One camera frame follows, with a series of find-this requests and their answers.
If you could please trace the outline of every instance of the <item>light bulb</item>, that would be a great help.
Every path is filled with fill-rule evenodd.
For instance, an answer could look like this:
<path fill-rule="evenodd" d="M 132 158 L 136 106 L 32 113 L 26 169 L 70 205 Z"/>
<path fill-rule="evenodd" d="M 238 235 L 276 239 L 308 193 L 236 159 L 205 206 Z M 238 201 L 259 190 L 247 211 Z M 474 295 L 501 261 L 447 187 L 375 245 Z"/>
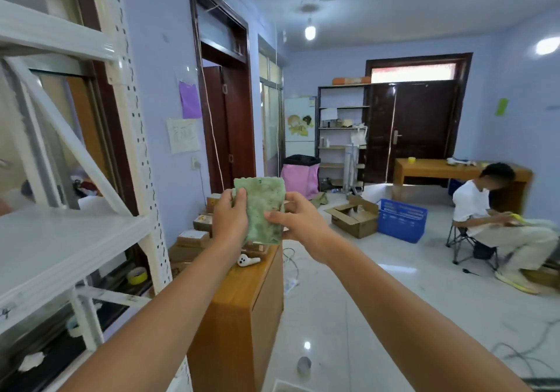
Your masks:
<path fill-rule="evenodd" d="M 316 30 L 314 26 L 308 26 L 305 28 L 305 39 L 311 41 L 315 39 Z"/>
<path fill-rule="evenodd" d="M 546 55 L 546 54 L 553 53 L 558 49 L 558 47 L 560 47 L 560 36 L 541 39 L 536 45 L 535 52 L 538 55 Z"/>

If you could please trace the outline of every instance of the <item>green sponge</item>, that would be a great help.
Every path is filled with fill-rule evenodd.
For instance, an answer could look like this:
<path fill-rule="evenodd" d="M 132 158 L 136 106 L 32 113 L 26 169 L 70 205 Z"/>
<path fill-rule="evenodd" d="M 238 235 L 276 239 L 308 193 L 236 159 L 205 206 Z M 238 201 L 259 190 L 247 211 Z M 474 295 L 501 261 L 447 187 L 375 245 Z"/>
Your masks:
<path fill-rule="evenodd" d="M 282 242 L 283 226 L 270 224 L 264 219 L 264 212 L 279 210 L 284 212 L 286 188 L 282 178 L 235 178 L 236 189 L 247 190 L 247 242 L 279 245 Z"/>

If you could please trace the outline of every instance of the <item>door handle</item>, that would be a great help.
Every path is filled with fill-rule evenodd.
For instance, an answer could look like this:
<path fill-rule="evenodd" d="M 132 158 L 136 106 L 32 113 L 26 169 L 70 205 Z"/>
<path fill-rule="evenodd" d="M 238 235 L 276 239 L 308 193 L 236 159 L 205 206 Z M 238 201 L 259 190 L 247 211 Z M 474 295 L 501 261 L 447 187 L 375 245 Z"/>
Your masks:
<path fill-rule="evenodd" d="M 399 141 L 399 137 L 402 137 L 403 134 L 399 133 L 398 130 L 394 130 L 393 131 L 393 144 L 396 145 L 396 143 Z"/>

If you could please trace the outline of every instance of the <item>purple paper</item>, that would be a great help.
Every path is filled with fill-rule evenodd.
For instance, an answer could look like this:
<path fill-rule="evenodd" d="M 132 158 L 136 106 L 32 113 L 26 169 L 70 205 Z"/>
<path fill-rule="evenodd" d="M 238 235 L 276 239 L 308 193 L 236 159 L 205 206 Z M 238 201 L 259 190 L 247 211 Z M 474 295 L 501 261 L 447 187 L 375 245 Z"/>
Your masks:
<path fill-rule="evenodd" d="M 199 119 L 202 117 L 198 89 L 196 85 L 187 84 L 183 81 L 178 83 L 178 91 L 181 95 L 183 106 L 183 119 Z"/>

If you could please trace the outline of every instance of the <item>light blue wall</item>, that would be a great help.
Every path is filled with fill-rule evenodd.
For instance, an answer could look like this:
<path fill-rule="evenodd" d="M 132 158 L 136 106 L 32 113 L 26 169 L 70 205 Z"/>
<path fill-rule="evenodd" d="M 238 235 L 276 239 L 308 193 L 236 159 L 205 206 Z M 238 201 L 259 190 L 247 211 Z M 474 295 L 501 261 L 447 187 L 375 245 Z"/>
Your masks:
<path fill-rule="evenodd" d="M 317 95 L 317 87 L 330 85 L 334 77 L 364 76 L 370 59 L 473 52 L 455 148 L 457 156 L 473 158 L 499 41 L 499 35 L 481 35 L 293 53 L 284 69 L 284 95 Z"/>
<path fill-rule="evenodd" d="M 536 43 L 550 36 L 560 36 L 560 8 L 505 34 L 478 154 L 532 169 L 525 215 L 560 224 L 560 50 L 535 53 Z M 503 117 L 494 115 L 499 98 L 510 100 Z"/>
<path fill-rule="evenodd" d="M 225 1 L 248 22 L 256 173 L 262 176 L 258 35 L 274 44 L 274 28 L 266 23 L 250 1 Z M 195 153 L 172 155 L 166 129 L 166 119 L 181 117 L 178 77 L 189 76 L 197 65 L 189 0 L 124 0 L 124 3 L 146 119 L 152 178 L 166 243 L 170 246 L 178 234 L 192 227 L 192 220 L 203 210 L 203 187 L 206 195 L 210 193 L 202 120 L 198 121 L 202 149 Z M 190 79 L 198 83 L 196 75 L 191 75 Z M 202 182 L 199 171 L 190 167 L 192 155 L 202 164 Z"/>

